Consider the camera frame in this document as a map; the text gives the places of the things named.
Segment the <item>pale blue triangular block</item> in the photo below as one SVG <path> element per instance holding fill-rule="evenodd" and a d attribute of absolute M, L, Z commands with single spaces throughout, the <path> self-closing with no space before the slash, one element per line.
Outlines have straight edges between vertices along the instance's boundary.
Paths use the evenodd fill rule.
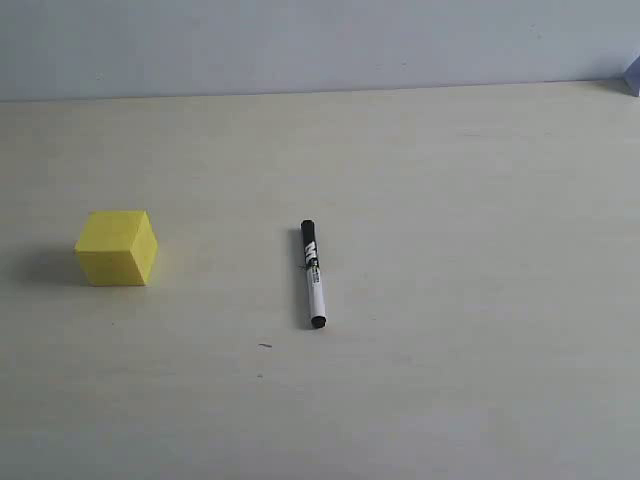
<path fill-rule="evenodd" d="M 640 57 L 637 57 L 625 70 L 623 79 L 629 88 L 630 93 L 640 97 Z"/>

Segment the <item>black white whiteboard marker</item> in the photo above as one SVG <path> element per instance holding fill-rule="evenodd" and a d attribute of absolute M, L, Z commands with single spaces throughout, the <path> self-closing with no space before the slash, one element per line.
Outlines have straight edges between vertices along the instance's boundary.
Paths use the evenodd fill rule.
<path fill-rule="evenodd" d="M 305 272 L 307 278 L 309 311 L 311 326 L 314 329 L 324 328 L 326 325 L 326 305 L 324 288 L 319 265 L 318 244 L 315 233 L 315 223 L 311 219 L 301 222 Z"/>

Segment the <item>yellow foam cube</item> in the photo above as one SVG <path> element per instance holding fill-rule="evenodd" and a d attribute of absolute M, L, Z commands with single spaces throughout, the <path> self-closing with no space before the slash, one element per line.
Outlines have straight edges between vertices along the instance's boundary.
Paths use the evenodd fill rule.
<path fill-rule="evenodd" d="M 145 286 L 158 251 L 145 210 L 91 212 L 74 254 L 92 286 Z"/>

